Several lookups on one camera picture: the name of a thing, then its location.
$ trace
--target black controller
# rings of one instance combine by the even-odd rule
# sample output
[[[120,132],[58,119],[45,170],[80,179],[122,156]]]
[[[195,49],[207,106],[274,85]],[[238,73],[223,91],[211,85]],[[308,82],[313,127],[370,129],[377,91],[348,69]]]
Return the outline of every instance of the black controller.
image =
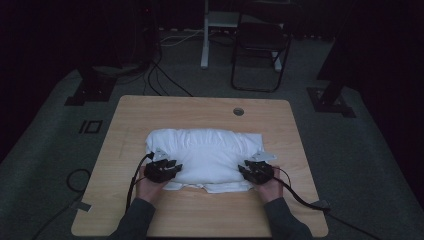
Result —
[[[181,171],[183,165],[175,165],[177,160],[163,159],[146,164],[144,176],[155,183],[163,183],[169,181]]]
[[[244,163],[247,168],[238,165],[239,171],[243,175],[244,179],[251,183],[261,185],[271,180],[274,176],[272,166],[265,161],[252,162],[244,160]]]

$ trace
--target floor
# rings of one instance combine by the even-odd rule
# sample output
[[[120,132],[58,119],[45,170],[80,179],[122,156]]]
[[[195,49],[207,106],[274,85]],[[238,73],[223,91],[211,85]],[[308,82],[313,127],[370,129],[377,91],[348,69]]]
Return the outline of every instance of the floor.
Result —
[[[231,88],[231,48],[228,47],[231,39],[219,35],[212,39],[208,69],[200,68],[202,42],[196,38],[163,47],[159,66],[196,97],[288,100],[318,194],[330,202],[332,214],[381,239],[424,239],[423,209],[358,92],[349,88],[342,92],[356,118],[317,113],[313,109],[306,88],[327,86],[328,82],[317,81],[316,76],[332,43],[315,39],[294,41],[282,86],[274,93],[255,93]],[[108,74],[117,71],[99,69]],[[86,102],[84,106],[64,106],[80,82],[76,71],[56,85],[0,165],[0,239],[30,239],[78,196],[66,185],[68,174],[75,169],[93,169],[121,96],[157,95],[148,84],[148,76],[149,72],[121,77],[108,102]],[[258,68],[256,76],[260,80],[277,78],[272,68]],[[187,96],[160,71],[152,71],[150,80],[162,95]],[[84,121],[103,124],[98,133],[84,134],[80,133]],[[87,177],[75,174],[70,181],[80,189],[84,188]],[[104,239],[73,236],[75,214],[74,209],[66,209],[38,239]],[[323,239],[372,239],[332,218],[327,218],[327,224],[329,234]]]

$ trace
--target wooden table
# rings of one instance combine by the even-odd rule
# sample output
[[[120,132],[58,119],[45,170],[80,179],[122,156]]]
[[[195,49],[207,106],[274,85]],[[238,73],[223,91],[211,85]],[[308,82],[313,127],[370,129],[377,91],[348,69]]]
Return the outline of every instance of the wooden table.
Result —
[[[236,116],[234,108],[244,115]],[[72,233],[105,236],[117,227],[125,211],[129,182],[145,155],[145,139],[161,128],[218,128],[261,133],[267,152],[290,175],[293,189],[307,202],[318,194],[302,147],[290,104],[284,100],[123,96],[109,127],[83,197],[92,205],[78,210]],[[328,227],[323,214],[285,199],[315,237]],[[163,191],[148,236],[156,237],[269,237],[262,203],[254,190],[208,194],[203,189]]]

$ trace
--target gray sleeve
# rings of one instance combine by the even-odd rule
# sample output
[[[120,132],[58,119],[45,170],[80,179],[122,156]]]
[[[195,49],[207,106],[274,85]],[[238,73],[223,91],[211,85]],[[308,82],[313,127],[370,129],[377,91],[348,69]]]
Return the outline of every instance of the gray sleeve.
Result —
[[[264,208],[274,240],[313,239],[309,228],[291,214],[284,198],[277,198]]]
[[[147,230],[155,213],[155,207],[139,198],[135,198],[127,213],[119,222],[118,228],[107,239],[132,240],[146,239]]]

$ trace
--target black cable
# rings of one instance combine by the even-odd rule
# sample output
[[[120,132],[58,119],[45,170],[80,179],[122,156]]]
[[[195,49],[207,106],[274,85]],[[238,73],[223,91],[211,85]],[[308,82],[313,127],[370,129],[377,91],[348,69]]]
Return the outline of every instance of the black cable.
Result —
[[[146,75],[143,75],[143,82],[144,82],[144,86],[143,86],[143,96],[146,95],[146,87],[147,87],[147,82],[146,82]]]
[[[224,37],[230,39],[231,41],[230,42],[222,42],[222,41],[215,40],[215,38],[220,37],[220,36],[224,36]],[[188,39],[185,39],[184,41],[203,41],[203,40],[204,40],[203,36],[192,36]],[[217,45],[220,45],[222,47],[232,47],[232,46],[234,46],[234,41],[235,40],[234,40],[233,37],[231,37],[229,34],[222,33],[222,32],[219,32],[219,33],[217,32],[217,33],[214,33],[213,36],[209,36],[209,42],[211,44],[217,44]],[[175,40],[167,39],[164,42],[175,42]]]
[[[381,238],[379,238],[379,237],[377,237],[377,236],[375,236],[375,235],[373,235],[373,234],[371,234],[371,233],[369,233],[365,230],[362,230],[362,229],[360,229],[360,228],[358,228],[358,227],[356,227],[356,226],[354,226],[354,225],[352,225],[352,224],[350,224],[350,223],[348,223],[348,222],[346,222],[346,221],[344,221],[340,218],[337,218],[337,217],[331,215],[330,213],[326,213],[325,215],[329,216],[329,217],[333,218],[334,220],[339,221],[340,223],[342,223],[342,224],[344,224],[348,227],[351,227],[351,228],[355,229],[356,231],[359,231],[359,232],[361,232],[361,233],[363,233],[363,234],[365,234],[365,235],[367,235],[371,238],[374,238],[374,239],[377,239],[377,240],[382,240]]]
[[[83,188],[83,189],[76,189],[76,188],[74,188],[72,185],[71,185],[71,183],[70,183],[70,179],[71,179],[71,177],[75,174],[75,173],[77,173],[77,172],[81,172],[81,171],[83,171],[83,172],[85,172],[85,173],[87,173],[87,175],[88,175],[88,180],[90,180],[90,177],[91,177],[91,173],[87,170],[87,169],[82,169],[82,168],[80,168],[80,169],[76,169],[76,170],[74,170],[74,171],[72,171],[71,173],[69,173],[68,174],[68,176],[67,176],[67,178],[66,178],[66,185],[68,186],[68,188],[70,189],[70,190],[72,190],[73,192],[77,192],[77,193],[80,193],[80,194],[78,194],[78,196],[77,197],[75,197],[73,200],[72,200],[72,202],[70,202],[66,207],[64,207],[64,208],[62,208],[59,212],[57,212],[53,217],[51,217],[46,223],[44,223],[44,225],[37,231],[37,233],[31,238],[32,240],[35,240],[35,239],[37,239],[39,236],[40,236],[40,234],[50,225],[50,223],[52,223],[57,217],[59,217],[60,215],[62,215],[68,208],[70,208],[71,206],[72,206],[72,204],[74,203],[74,202],[76,202],[76,201],[78,201],[83,195],[84,195],[84,192],[85,192],[85,189],[87,188],[87,185]]]
[[[146,158],[153,159],[153,156],[154,156],[154,153],[153,152],[151,152],[149,154],[146,154],[146,156],[144,156],[140,160],[140,162],[138,163],[138,166],[137,166],[137,169],[135,170],[134,176],[131,178],[130,188],[128,189],[127,203],[126,203],[126,206],[125,206],[125,213],[128,211],[128,208],[131,205],[132,192],[133,192],[133,189],[134,189],[135,184],[138,181],[140,181],[141,179],[143,179],[143,178],[141,178],[141,179],[137,180],[137,175],[138,175],[138,172],[140,171],[141,165],[143,164],[144,160],[146,160]]]
[[[301,197],[299,197],[299,195],[297,195],[297,193],[289,186],[287,185],[287,183],[285,183],[283,180],[276,178],[276,177],[272,177],[273,179],[277,180],[279,183],[283,184],[284,187],[287,188],[287,190],[289,190],[289,192],[293,195],[294,199],[296,199],[296,201],[298,201],[299,203],[301,203],[302,205],[309,207],[311,209],[314,210],[319,210],[319,211],[323,211],[324,213],[327,213],[329,211],[331,211],[331,208],[322,208],[322,207],[317,207],[315,205],[312,205],[310,203],[305,202]]]
[[[138,182],[140,182],[141,180],[143,180],[143,179],[145,179],[146,177],[142,177],[142,178],[139,178],[139,179],[137,179],[137,181],[135,181],[135,183],[134,184],[137,184]]]
[[[179,87],[181,90],[183,90],[185,93],[187,93],[187,95],[189,95],[190,97],[193,97],[193,95],[191,93],[189,93],[185,88],[183,88],[182,86],[180,86],[177,82],[175,82],[174,80],[172,80],[172,78],[170,78],[168,76],[168,74],[166,74],[165,71],[163,71],[163,69],[161,67],[159,67],[158,63],[152,61],[152,63],[155,65],[155,67],[157,67],[164,75],[165,77],[168,78],[169,81],[171,81],[175,86]]]
[[[150,69],[149,75],[147,76],[147,83],[149,84],[150,88],[158,95],[162,96],[152,85],[152,82],[150,80],[150,75],[152,75],[153,70],[155,70],[156,66],[153,66],[152,69]]]
[[[160,89],[162,89],[162,91],[163,91],[163,92],[164,92],[167,96],[169,96],[169,94],[166,92],[165,88],[163,88],[162,84],[160,84],[160,81],[159,81],[159,75],[158,75],[158,70],[157,70],[157,69],[155,70],[155,73],[156,73],[156,82],[158,83],[158,85],[159,85]]]
[[[278,169],[278,170],[280,170],[281,172],[283,172],[284,174],[286,174],[287,179],[289,179],[289,186],[291,187],[291,180],[290,180],[289,174],[287,174],[287,172],[286,172],[286,171],[284,171],[284,170],[283,170],[283,169],[281,169],[281,168],[278,168],[278,167],[272,167],[272,168],[274,168],[274,169]]]
[[[342,220],[342,219],[340,219],[340,218],[338,218],[338,217],[335,217],[335,216],[333,216],[332,214],[330,214],[330,211],[331,211],[331,208],[321,208],[321,207],[317,207],[317,206],[314,206],[314,205],[312,205],[312,204],[309,204],[309,203],[307,203],[307,202],[305,202],[302,198],[300,198],[299,197],[299,195],[297,195],[296,194],[296,192],[290,187],[290,186],[288,186],[283,180],[281,180],[281,179],[279,179],[279,178],[276,178],[276,177],[272,177],[273,179],[275,179],[275,180],[277,180],[278,182],[280,182],[281,184],[283,184],[284,185],[284,187],[286,187],[289,191],[290,191],[290,193],[293,195],[293,197],[299,202],[299,203],[301,203],[302,205],[304,205],[304,206],[306,206],[306,207],[309,207],[309,208],[312,208],[312,209],[314,209],[314,210],[320,210],[320,211],[323,211],[324,212],[324,214],[326,215],[326,216],[329,216],[329,217],[331,217],[331,218],[333,218],[334,220],[337,220],[337,221],[339,221],[340,223],[342,223],[342,224],[344,224],[344,225],[346,225],[346,226],[348,226],[348,227],[351,227],[351,228],[353,228],[353,229],[355,229],[355,230],[357,230],[357,231],[359,231],[359,232],[361,232],[361,233],[363,233],[363,234],[365,234],[365,235],[367,235],[367,236],[369,236],[369,237],[371,237],[371,238],[374,238],[374,239],[376,239],[376,240],[381,240],[381,238],[379,238],[379,237],[377,237],[377,236],[375,236],[375,235],[373,235],[373,234],[371,234],[371,233],[369,233],[369,232],[367,232],[367,231],[365,231],[365,230],[362,230],[362,229],[360,229],[360,228],[358,228],[358,227],[356,227],[356,226],[354,226],[354,225],[352,225],[352,224],[350,224],[350,223],[348,223],[348,222],[346,222],[346,221],[344,221],[344,220]]]

